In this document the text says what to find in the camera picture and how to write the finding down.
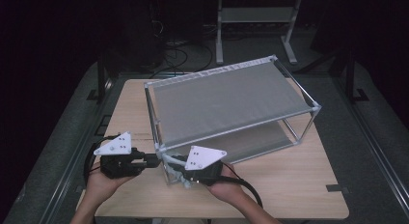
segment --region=cable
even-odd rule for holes
[[[205,70],[211,64],[211,61],[213,61],[213,52],[211,51],[211,49],[209,47],[207,47],[206,45],[203,45],[203,44],[202,44],[202,47],[207,49],[207,51],[210,53],[210,59],[208,60],[207,64],[204,67],[202,67],[202,68],[200,68],[198,70],[195,70],[195,72]]]
[[[259,204],[259,206],[262,207],[262,201],[256,189],[253,188],[248,182],[244,181],[243,179],[235,179],[231,177],[220,176],[218,178],[218,182],[232,182],[232,183],[238,183],[240,185],[245,186],[247,189],[250,190],[250,192],[253,193],[253,195],[256,198],[257,204]]]
[[[184,59],[181,63],[179,63],[178,65],[173,66],[173,63],[170,62],[170,61],[168,61],[168,60],[165,58],[166,64],[167,64],[169,67],[167,67],[167,68],[165,68],[165,69],[162,69],[162,70],[156,71],[153,75],[150,76],[150,79],[153,79],[157,74],[159,74],[159,73],[162,72],[162,71],[172,70],[172,69],[175,70],[175,75],[176,75],[176,70],[179,70],[179,71],[181,71],[181,72],[184,74],[184,71],[181,70],[181,69],[179,69],[178,67],[187,62],[188,55],[187,55],[187,53],[186,53],[185,51],[180,50],[180,49],[177,49],[177,48],[174,48],[174,51],[183,53],[184,56],[185,56],[185,59]]]
[[[246,182],[242,178],[240,178],[240,176],[238,176],[235,173],[235,171],[227,163],[223,162],[223,164],[226,167],[228,167],[237,176],[237,179],[231,178],[231,177],[220,176],[219,181],[221,181],[221,182],[235,182],[235,183],[239,183],[239,184],[245,186],[247,189],[249,189],[253,193],[253,195],[256,198],[257,203],[259,204],[259,206],[262,207],[262,201],[261,201],[261,198],[260,198],[259,194],[257,193],[256,189],[253,188],[248,182]]]

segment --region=black stand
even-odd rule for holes
[[[318,58],[314,62],[310,63],[306,67],[294,71],[293,73],[308,73],[319,65],[331,60],[335,57],[334,62],[328,69],[328,73],[333,77],[341,77],[343,71],[346,69],[345,78],[345,93],[350,102],[355,103],[355,101],[368,100],[367,95],[364,90],[357,89],[359,94],[358,97],[354,97],[354,74],[355,74],[355,60],[353,56],[352,47],[341,47],[338,48],[322,57]]]

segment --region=human hand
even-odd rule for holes
[[[97,168],[90,172],[88,177],[87,190],[84,196],[84,199],[91,204],[96,206],[101,205],[108,198],[110,198],[117,189],[123,185],[125,182],[135,178],[135,177],[126,177],[118,179],[109,179],[107,178],[98,168],[100,163],[95,163],[93,169]]]
[[[233,172],[234,167],[231,164],[223,165],[221,176],[237,178]],[[216,182],[212,186],[207,187],[208,191],[215,196],[217,199],[234,205],[243,195],[245,195],[241,185],[238,183],[232,182]]]
[[[93,171],[88,177],[87,190],[81,201],[71,224],[93,223],[94,215],[98,207],[110,198],[117,189],[125,182],[134,177],[109,179],[99,169],[100,163],[93,165]]]

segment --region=gray carpet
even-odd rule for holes
[[[279,36],[274,34],[224,42],[225,65],[276,54],[289,70],[299,70],[320,56],[310,50],[313,37],[313,29],[294,32],[291,44],[299,61],[296,66],[287,62]],[[214,56],[214,41],[205,44],[213,50]],[[187,62],[179,67],[186,72],[205,66],[210,57],[207,49],[200,46],[189,45],[180,49],[188,53]],[[176,55],[174,51],[168,51],[168,54],[169,61],[174,64],[183,60],[182,54]],[[326,71],[329,65],[330,62],[325,63],[317,70]],[[156,70],[166,67],[164,63]],[[213,58],[208,68],[214,67]],[[120,75],[104,102],[96,104],[94,100],[87,100],[90,91],[96,89],[96,65],[87,71],[26,182],[25,196],[14,204],[5,223],[69,223],[84,187],[82,165],[85,155],[92,143],[100,138],[95,135],[98,125],[104,116],[112,114],[127,79],[149,76],[131,72]],[[352,114],[353,109],[360,110],[396,172],[405,184],[409,184],[409,132],[374,87],[366,70],[357,64],[355,85],[365,91],[369,101],[357,102],[353,108],[343,95],[343,77],[332,78],[325,72],[296,74],[295,77],[322,105],[315,125],[335,175],[344,188],[344,198],[350,210],[345,220],[312,220],[309,223],[409,223]],[[67,168],[70,163],[75,166]],[[97,223],[150,223],[150,220],[99,217]]]

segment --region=black cable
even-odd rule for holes
[[[181,72],[184,74],[184,71],[181,70],[181,69],[179,69],[178,67],[180,67],[181,65],[183,65],[184,63],[187,62],[188,55],[187,55],[187,53],[186,53],[185,51],[180,50],[180,49],[177,49],[177,48],[174,48],[174,51],[179,51],[179,52],[183,53],[184,56],[185,56],[185,59],[184,59],[181,63],[177,64],[176,66],[170,66],[170,65],[172,65],[173,63],[169,62],[169,61],[165,58],[166,64],[168,64],[169,67],[167,67],[167,68],[165,68],[165,69],[162,69],[162,70],[156,71],[154,74],[152,74],[152,75],[150,76],[150,79],[153,79],[157,74],[159,74],[159,73],[162,72],[162,71],[166,71],[166,70],[175,70],[175,74],[176,74],[176,70],[179,70],[179,71],[181,71]]]
[[[207,47],[206,45],[203,45],[203,44],[202,44],[202,47],[207,49],[207,51],[210,53],[210,59],[208,60],[207,64],[204,67],[202,67],[202,68],[200,68],[198,70],[195,70],[195,72],[205,70],[211,64],[211,61],[213,61],[213,52],[211,51],[211,49],[209,47]]]
[[[106,137],[103,137],[101,139],[99,139],[98,141],[96,141],[95,143],[93,143],[93,145],[90,147],[90,150],[88,151],[88,154],[85,158],[85,162],[84,162],[84,168],[83,168],[83,177],[84,177],[84,183],[85,185],[87,185],[88,182],[88,177],[90,176],[90,172],[94,171],[95,169],[91,169],[94,165],[94,161],[95,161],[95,155],[94,155],[94,151],[96,150],[96,148],[99,146],[100,143],[102,143],[105,140],[113,140],[115,138],[117,138],[118,136],[120,136],[120,134],[117,135],[109,135]]]
[[[223,164],[224,164],[226,167],[228,167],[228,168],[235,174],[236,177],[238,177],[239,179],[241,179],[241,178],[235,173],[235,171],[231,168],[231,166],[229,166],[229,164],[227,164],[227,163],[225,163],[225,162],[223,162]]]
[[[236,178],[231,178],[231,177],[225,177],[225,176],[220,176],[217,180],[218,182],[232,182],[232,183],[238,183],[240,185],[245,186],[247,189],[250,190],[250,192],[253,193],[253,195],[256,198],[257,204],[259,204],[260,207],[262,207],[262,201],[257,193],[256,189],[253,188],[248,182],[244,181],[243,179],[236,179]]]

